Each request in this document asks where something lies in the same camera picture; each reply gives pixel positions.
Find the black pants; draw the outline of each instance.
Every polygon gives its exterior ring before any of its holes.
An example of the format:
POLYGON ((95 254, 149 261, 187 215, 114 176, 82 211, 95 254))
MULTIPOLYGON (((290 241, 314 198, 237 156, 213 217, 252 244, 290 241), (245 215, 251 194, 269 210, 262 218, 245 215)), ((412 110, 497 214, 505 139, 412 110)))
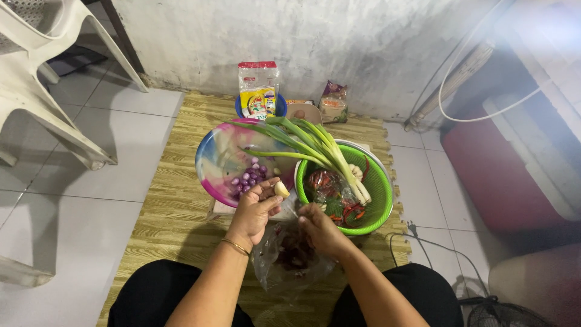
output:
MULTIPOLYGON (((163 327, 202 270, 169 260, 150 262, 137 269, 119 292, 109 311, 108 327, 163 327)), ((454 291, 437 272, 408 264, 383 273, 431 327, 462 327, 462 312, 454 291)), ((337 303, 330 326, 366 326, 351 287, 337 303)), ((236 306, 232 326, 254 326, 236 306)))

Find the person's right hand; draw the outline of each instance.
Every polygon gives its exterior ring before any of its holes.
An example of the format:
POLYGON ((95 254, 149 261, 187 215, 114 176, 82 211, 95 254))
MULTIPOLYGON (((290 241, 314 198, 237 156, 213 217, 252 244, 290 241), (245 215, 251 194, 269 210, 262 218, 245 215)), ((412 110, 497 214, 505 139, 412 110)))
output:
POLYGON ((338 260, 355 245, 337 228, 316 203, 309 203, 299 209, 299 225, 309 237, 309 243, 318 251, 338 260))

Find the white cable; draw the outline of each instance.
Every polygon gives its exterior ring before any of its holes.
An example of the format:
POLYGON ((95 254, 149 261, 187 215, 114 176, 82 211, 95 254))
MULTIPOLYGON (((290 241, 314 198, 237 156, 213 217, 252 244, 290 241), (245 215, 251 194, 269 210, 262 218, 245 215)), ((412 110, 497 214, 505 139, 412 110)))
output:
POLYGON ((503 3, 503 2, 504 2, 504 0, 500 0, 500 1, 498 1, 498 2, 497 2, 495 5, 494 5, 494 7, 492 7, 492 9, 491 9, 491 10, 490 10, 490 11, 489 11, 489 12, 488 12, 488 13, 487 13, 487 14, 486 14, 486 15, 485 15, 485 16, 484 16, 484 17, 483 17, 483 18, 482 18, 482 19, 481 19, 479 22, 478 22, 478 24, 476 24, 476 26, 474 27, 474 29, 473 29, 472 33, 470 33, 470 35, 468 36, 468 38, 467 38, 467 39, 466 39, 466 41, 464 42, 464 45, 462 45, 462 47, 461 47, 461 48, 460 48, 460 50, 458 51, 458 54, 457 54, 457 55, 454 57, 454 60, 452 60, 452 63, 450 64, 450 68, 448 68, 448 71, 446 72, 446 74, 444 75, 444 78, 442 79, 442 83, 440 84, 440 91, 439 91, 439 92, 438 92, 438 94, 437 94, 437 103, 438 103, 438 106, 440 107, 440 111, 441 111, 442 115, 443 115, 444 117, 446 117, 446 118, 450 119, 450 120, 453 120, 453 121, 455 121, 455 122, 464 122, 464 123, 468 123, 468 122, 477 122, 477 121, 479 121, 479 120, 485 120, 485 119, 492 118, 492 117, 494 117, 494 116, 500 115, 501 113, 503 113, 503 112, 505 112, 505 111, 507 111, 507 110, 509 110, 509 109, 512 109, 512 108, 516 107, 517 105, 519 105, 519 104, 521 104, 521 103, 525 102, 525 101, 526 101, 528 98, 530 98, 530 97, 532 97, 533 95, 537 94, 537 93, 538 93, 538 92, 541 90, 541 88, 542 88, 543 86, 545 86, 546 84, 548 84, 549 82, 551 82, 551 79, 548 79, 548 80, 546 80, 545 82, 543 82, 543 83, 542 83, 542 84, 539 86, 539 88, 537 88, 536 90, 532 91, 532 92, 531 92, 529 95, 525 96, 525 97, 524 97, 524 98, 522 98, 521 100, 519 100, 519 101, 517 101, 517 102, 513 103, 512 105, 510 105, 510 106, 508 106, 508 107, 506 107, 506 108, 504 108, 504 109, 502 109, 502 110, 500 110, 500 111, 498 111, 498 112, 495 112, 495 113, 493 113, 493 114, 491 114, 491 115, 488 115, 488 116, 485 116, 485 117, 480 117, 480 118, 475 118, 475 119, 464 119, 464 120, 463 120, 463 119, 456 119, 456 118, 449 117, 449 116, 448 116, 448 115, 446 115, 446 113, 444 112, 444 109, 442 108, 442 89, 444 88, 444 83, 446 82, 446 78, 447 78, 447 77, 448 77, 448 75, 450 74, 450 71, 452 71, 452 67, 454 67, 454 63, 456 62, 456 59, 458 59, 458 57, 460 56, 460 54, 462 53, 462 51, 464 50, 464 48, 466 47, 466 45, 468 45, 468 42, 470 42, 470 40, 472 39, 472 36, 474 36, 474 34, 476 33, 476 31, 478 31, 478 29, 480 28, 480 25, 482 25, 482 23, 483 23, 483 22, 484 22, 484 21, 485 21, 485 20, 488 18, 488 16, 489 16, 489 15, 490 15, 492 12, 494 12, 494 10, 495 10, 496 8, 498 8, 498 6, 499 6, 501 3, 503 3))

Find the hand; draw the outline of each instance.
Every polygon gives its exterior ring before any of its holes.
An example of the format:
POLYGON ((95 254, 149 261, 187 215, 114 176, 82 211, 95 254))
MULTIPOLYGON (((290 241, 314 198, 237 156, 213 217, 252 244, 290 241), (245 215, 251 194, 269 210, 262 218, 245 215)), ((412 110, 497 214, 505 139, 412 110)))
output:
POLYGON ((318 251, 338 260, 355 245, 337 228, 316 203, 299 209, 299 225, 307 234, 307 241, 318 251))
POLYGON ((281 212, 282 197, 275 195, 273 187, 279 180, 275 177, 260 182, 240 196, 227 239, 248 252, 260 242, 269 217, 281 212))

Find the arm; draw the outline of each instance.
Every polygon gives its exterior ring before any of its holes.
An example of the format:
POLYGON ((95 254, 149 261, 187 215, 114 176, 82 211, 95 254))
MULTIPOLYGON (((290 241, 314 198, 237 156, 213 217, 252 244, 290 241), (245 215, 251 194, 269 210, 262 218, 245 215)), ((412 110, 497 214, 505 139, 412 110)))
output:
MULTIPOLYGON (((272 187, 279 180, 265 180, 241 196, 224 238, 248 252, 260 242, 268 217, 281 210, 282 198, 274 196, 272 187)), ((247 264, 246 253, 233 244, 220 242, 166 327, 231 326, 247 264)))
POLYGON ((336 259, 368 326, 425 326, 428 324, 407 299, 341 231, 316 204, 299 210, 299 223, 309 234, 310 244, 336 259))

